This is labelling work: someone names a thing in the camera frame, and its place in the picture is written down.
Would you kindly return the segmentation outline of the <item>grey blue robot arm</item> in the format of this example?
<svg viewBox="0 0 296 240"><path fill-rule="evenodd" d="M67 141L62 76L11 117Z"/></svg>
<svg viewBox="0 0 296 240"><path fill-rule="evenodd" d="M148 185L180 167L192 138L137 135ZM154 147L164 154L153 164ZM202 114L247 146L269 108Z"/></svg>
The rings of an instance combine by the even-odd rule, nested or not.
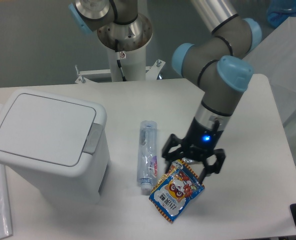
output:
<svg viewBox="0 0 296 240"><path fill-rule="evenodd" d="M202 182L222 168L226 155L216 145L253 76L243 57L261 42L262 31L253 19L241 18L228 0L192 4L212 38L202 46L180 45L171 65L204 95L185 137L171 134L161 155L168 165L182 158L201 162ZM132 54L151 40L152 26L136 0L74 0L68 8L79 28L96 33L108 50L114 82L145 79L146 59Z"/></svg>

